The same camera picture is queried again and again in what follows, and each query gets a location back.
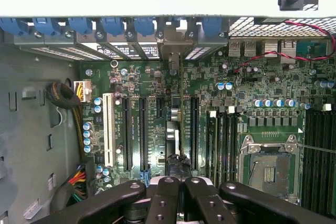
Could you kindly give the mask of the vented metal slot cover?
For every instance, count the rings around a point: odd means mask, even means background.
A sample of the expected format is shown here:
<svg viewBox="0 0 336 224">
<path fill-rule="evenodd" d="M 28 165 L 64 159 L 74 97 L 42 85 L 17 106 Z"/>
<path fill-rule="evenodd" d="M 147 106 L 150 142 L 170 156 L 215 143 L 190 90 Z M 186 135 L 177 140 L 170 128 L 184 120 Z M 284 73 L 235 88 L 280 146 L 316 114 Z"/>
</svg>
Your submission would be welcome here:
<svg viewBox="0 0 336 224">
<path fill-rule="evenodd" d="M 52 37 L 32 34 L 29 36 L 14 36 L 13 43 L 19 49 L 26 52 L 32 52 L 39 55 L 50 56 L 70 61 L 86 60 L 86 57 L 76 53 L 66 51 L 65 48 L 73 46 L 74 39 L 65 36 Z"/>
<path fill-rule="evenodd" d="M 212 38 L 200 37 L 198 42 L 194 44 L 185 53 L 184 60 L 197 61 L 205 56 L 217 51 L 226 46 L 228 39 L 225 37 L 214 36 Z"/>
<path fill-rule="evenodd" d="M 77 42 L 75 35 L 71 37 L 66 37 L 65 35 L 45 35 L 44 44 L 49 49 L 55 49 L 56 51 L 85 58 L 86 60 L 104 61 L 109 59 L 106 55 Z"/>
</svg>

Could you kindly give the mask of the short black expansion slot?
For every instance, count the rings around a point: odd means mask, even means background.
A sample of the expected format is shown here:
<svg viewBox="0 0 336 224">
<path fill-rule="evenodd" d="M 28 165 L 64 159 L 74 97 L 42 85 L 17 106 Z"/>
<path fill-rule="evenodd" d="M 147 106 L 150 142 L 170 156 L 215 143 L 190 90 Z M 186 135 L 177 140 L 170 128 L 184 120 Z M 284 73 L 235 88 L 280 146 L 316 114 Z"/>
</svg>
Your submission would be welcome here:
<svg viewBox="0 0 336 224">
<path fill-rule="evenodd" d="M 164 107 L 165 107 L 165 99 L 163 97 L 156 98 L 156 116 L 158 119 L 164 118 Z"/>
</svg>

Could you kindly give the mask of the silver open PC case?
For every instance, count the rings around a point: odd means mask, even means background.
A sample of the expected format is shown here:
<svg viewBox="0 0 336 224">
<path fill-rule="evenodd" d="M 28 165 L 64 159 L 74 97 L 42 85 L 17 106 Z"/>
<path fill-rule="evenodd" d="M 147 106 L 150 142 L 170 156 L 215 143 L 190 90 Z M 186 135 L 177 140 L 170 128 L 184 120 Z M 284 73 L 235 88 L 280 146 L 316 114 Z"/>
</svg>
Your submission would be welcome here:
<svg viewBox="0 0 336 224">
<path fill-rule="evenodd" d="M 13 43 L 14 36 L 44 35 L 34 26 L 33 18 L 38 17 L 58 19 L 59 36 L 75 35 L 77 42 L 109 58 L 104 61 L 162 61 L 159 30 L 167 22 L 177 23 L 186 29 L 191 48 L 206 37 L 204 17 L 222 18 L 216 36 L 227 38 L 226 46 L 233 41 L 261 42 L 264 48 L 253 53 L 256 58 L 278 55 L 283 41 L 325 40 L 336 52 L 336 0 L 319 0 L 317 10 L 297 11 L 281 11 L 278 0 L 0 0 L 0 18 L 17 19 L 21 29 L 13 35 L 0 27 L 0 224 L 33 224 L 117 186 L 96 187 L 95 160 L 83 144 L 87 103 L 74 94 L 73 82 L 81 81 L 79 65 L 91 60 L 39 55 Z M 70 17 L 91 18 L 92 33 L 72 30 Z M 120 17 L 124 34 L 107 33 L 103 17 Z M 153 35 L 135 31 L 137 17 L 153 17 Z M 145 186 L 157 185 L 163 176 Z M 172 177 L 180 180 L 176 224 L 204 224 L 194 207 L 186 209 L 184 182 L 202 177 L 216 190 L 220 185 L 215 187 L 203 176 Z"/>
</svg>

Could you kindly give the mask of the green Dell motherboard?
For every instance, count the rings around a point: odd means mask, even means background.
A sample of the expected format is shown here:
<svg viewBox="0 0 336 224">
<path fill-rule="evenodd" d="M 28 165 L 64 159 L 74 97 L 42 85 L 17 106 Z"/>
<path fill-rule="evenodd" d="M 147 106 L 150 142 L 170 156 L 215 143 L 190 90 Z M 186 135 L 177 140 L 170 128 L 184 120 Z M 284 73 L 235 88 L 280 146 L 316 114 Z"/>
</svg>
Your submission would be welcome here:
<svg viewBox="0 0 336 224">
<path fill-rule="evenodd" d="M 332 149 L 332 118 L 336 112 L 336 52 L 325 41 L 283 41 L 278 55 L 253 57 L 262 52 L 259 41 L 233 41 L 228 46 L 197 61 L 183 59 L 184 140 L 183 152 L 166 157 L 167 105 L 164 77 L 167 64 L 163 61 L 90 61 L 79 65 L 81 81 L 90 81 L 91 102 L 83 106 L 83 144 L 85 153 L 94 158 L 97 170 L 96 187 L 108 189 L 130 179 L 140 179 L 139 98 L 148 101 L 148 165 L 150 180 L 156 176 L 207 177 L 207 114 L 217 112 L 217 176 L 219 184 L 219 112 L 226 116 L 226 166 L 228 180 L 228 107 L 243 107 L 242 135 L 262 135 L 280 140 L 286 134 L 297 136 L 305 144 L 306 112 L 316 111 L 315 144 L 321 146 L 323 112 L 330 111 L 329 148 Z M 103 98 L 113 93 L 115 124 L 115 163 L 104 165 Z M 122 99 L 130 98 L 132 116 L 132 169 L 123 166 Z M 156 116 L 156 98 L 165 99 L 164 118 Z M 190 118 L 191 97 L 199 98 L 198 169 L 192 169 Z M 304 152 L 300 148 L 300 203 L 303 206 Z M 320 213 L 321 151 L 315 154 L 316 210 Z M 333 168 L 329 153 L 328 211 L 332 214 Z M 148 185 L 150 180 L 141 180 Z"/>
</svg>

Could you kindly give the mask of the white power connector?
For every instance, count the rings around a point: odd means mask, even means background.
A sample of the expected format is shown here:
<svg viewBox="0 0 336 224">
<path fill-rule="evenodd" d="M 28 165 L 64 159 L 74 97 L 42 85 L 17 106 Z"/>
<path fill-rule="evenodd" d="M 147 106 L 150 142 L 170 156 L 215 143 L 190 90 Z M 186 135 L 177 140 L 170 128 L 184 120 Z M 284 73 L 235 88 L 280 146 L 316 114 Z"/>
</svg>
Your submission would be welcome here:
<svg viewBox="0 0 336 224">
<path fill-rule="evenodd" d="M 90 81 L 74 81 L 74 94 L 79 98 L 80 102 L 91 102 L 92 88 Z"/>
</svg>

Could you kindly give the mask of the metal framed CPU socket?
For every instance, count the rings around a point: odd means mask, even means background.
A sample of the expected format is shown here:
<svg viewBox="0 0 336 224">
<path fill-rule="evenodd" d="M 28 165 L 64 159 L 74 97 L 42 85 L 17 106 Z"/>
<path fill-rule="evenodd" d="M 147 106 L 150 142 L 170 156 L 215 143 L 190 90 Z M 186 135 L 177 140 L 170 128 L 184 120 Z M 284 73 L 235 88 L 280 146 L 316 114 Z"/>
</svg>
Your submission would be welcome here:
<svg viewBox="0 0 336 224">
<path fill-rule="evenodd" d="M 295 134 L 275 141 L 246 134 L 240 138 L 237 161 L 238 182 L 292 204 L 300 203 L 300 148 Z"/>
</svg>

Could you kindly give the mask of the thin metal locking lever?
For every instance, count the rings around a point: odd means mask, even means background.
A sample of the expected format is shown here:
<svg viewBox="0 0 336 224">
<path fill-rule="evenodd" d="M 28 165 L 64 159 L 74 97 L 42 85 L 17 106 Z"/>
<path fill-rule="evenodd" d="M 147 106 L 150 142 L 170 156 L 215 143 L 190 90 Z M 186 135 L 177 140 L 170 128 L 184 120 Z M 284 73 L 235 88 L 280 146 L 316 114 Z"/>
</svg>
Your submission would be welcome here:
<svg viewBox="0 0 336 224">
<path fill-rule="evenodd" d="M 303 147 L 303 148 L 308 148 L 312 150 L 317 150 L 317 151 L 323 151 L 323 152 L 328 152 L 332 154 L 336 154 L 336 150 L 330 150 L 327 148 L 321 148 L 321 147 L 315 147 L 315 146 L 310 146 L 310 145 L 305 145 L 305 144 L 296 144 L 298 147 Z"/>
</svg>

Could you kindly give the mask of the white expansion slot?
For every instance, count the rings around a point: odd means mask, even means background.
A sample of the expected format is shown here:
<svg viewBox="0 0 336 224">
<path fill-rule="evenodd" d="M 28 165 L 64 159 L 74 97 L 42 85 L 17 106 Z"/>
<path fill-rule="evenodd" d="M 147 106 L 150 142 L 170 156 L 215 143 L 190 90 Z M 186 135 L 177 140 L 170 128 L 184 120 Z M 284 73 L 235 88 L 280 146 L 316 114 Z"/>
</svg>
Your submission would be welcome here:
<svg viewBox="0 0 336 224">
<path fill-rule="evenodd" d="M 113 167 L 115 163 L 115 124 L 113 93 L 104 93 L 103 98 L 103 139 L 104 165 Z"/>
</svg>

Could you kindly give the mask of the blue card retention clip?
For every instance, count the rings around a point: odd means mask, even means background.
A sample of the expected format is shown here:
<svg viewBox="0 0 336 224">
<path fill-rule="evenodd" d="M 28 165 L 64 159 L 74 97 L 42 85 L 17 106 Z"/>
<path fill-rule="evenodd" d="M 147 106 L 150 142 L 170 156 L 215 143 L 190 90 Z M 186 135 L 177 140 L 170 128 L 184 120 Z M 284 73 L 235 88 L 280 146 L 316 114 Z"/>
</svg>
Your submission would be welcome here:
<svg viewBox="0 0 336 224">
<path fill-rule="evenodd" d="M 153 17 L 137 17 L 134 19 L 134 29 L 142 36 L 153 35 L 155 32 Z"/>
<path fill-rule="evenodd" d="M 15 18 L 0 18 L 0 27 L 3 31 L 13 35 L 19 35 L 21 32 L 19 21 Z"/>
<path fill-rule="evenodd" d="M 204 17 L 202 27 L 206 37 L 216 36 L 221 32 L 221 17 Z"/>
<path fill-rule="evenodd" d="M 87 17 L 70 17 L 68 18 L 69 26 L 72 30 L 87 35 L 92 33 L 92 20 Z"/>
<path fill-rule="evenodd" d="M 101 22 L 104 30 L 116 37 L 124 34 L 124 24 L 120 17 L 103 17 Z"/>
<path fill-rule="evenodd" d="M 58 24 L 58 19 L 38 17 L 33 18 L 33 23 L 37 31 L 47 36 L 59 36 L 61 27 Z"/>
</svg>

